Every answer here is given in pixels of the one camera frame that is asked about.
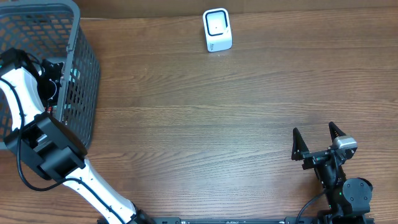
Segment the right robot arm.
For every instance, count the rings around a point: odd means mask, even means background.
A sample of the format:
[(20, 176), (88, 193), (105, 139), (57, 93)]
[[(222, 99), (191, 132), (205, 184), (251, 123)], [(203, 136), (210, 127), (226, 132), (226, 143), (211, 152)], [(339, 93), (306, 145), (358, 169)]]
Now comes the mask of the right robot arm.
[[(373, 196), (373, 185), (365, 178), (348, 179), (343, 165), (352, 159), (358, 143), (344, 133), (334, 122), (328, 124), (331, 145), (324, 151), (310, 152), (300, 131), (292, 130), (291, 159), (302, 161), (302, 169), (312, 169), (322, 185), (322, 192), (314, 196), (299, 211), (295, 223), (374, 223), (367, 218)], [(316, 217), (304, 217), (304, 211), (320, 197), (325, 196), (329, 209), (320, 210)]]

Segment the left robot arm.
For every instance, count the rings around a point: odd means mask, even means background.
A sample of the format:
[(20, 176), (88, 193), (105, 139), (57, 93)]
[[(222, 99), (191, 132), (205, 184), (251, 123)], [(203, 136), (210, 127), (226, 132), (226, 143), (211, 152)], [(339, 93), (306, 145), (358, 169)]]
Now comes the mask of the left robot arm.
[(49, 93), (52, 76), (23, 50), (1, 54), (1, 90), (12, 116), (4, 145), (16, 155), (21, 181), (36, 192), (65, 185), (97, 209), (105, 223), (153, 223), (95, 171), (81, 140), (45, 110), (43, 101), (58, 91)]

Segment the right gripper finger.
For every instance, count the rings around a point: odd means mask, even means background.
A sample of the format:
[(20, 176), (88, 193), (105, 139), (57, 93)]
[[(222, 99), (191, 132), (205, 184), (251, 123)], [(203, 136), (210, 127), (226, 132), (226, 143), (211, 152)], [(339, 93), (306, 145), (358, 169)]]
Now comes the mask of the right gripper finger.
[(302, 138), (302, 135), (298, 128), (294, 128), (293, 131), (293, 145), (291, 159), (294, 161), (303, 160), (309, 153), (308, 147)]
[(334, 141), (337, 137), (345, 136), (346, 134), (332, 121), (328, 123), (331, 140)]

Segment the teal wet wipes pack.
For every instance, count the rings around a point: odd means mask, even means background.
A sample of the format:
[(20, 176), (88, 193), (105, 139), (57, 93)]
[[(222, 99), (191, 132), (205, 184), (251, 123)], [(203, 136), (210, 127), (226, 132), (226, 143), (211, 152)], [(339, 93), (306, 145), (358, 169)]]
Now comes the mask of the teal wet wipes pack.
[(74, 104), (80, 102), (80, 71), (71, 69), (71, 75), (68, 80), (67, 97), (65, 100), (65, 109), (73, 107)]

